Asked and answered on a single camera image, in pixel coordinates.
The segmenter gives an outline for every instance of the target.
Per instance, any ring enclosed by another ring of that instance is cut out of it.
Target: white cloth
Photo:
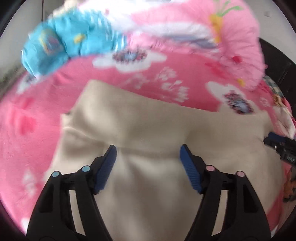
[[[202,196],[191,187],[179,160],[184,143],[221,172],[244,171],[266,212],[282,188],[279,156],[263,143],[272,131],[266,112],[208,112],[90,81],[62,121],[62,137],[46,178],[55,170],[76,172],[110,144],[117,147],[106,187],[95,196],[114,241],[185,239]],[[221,229],[225,203],[223,192],[214,233]],[[83,233],[73,199],[71,207],[76,229]]]

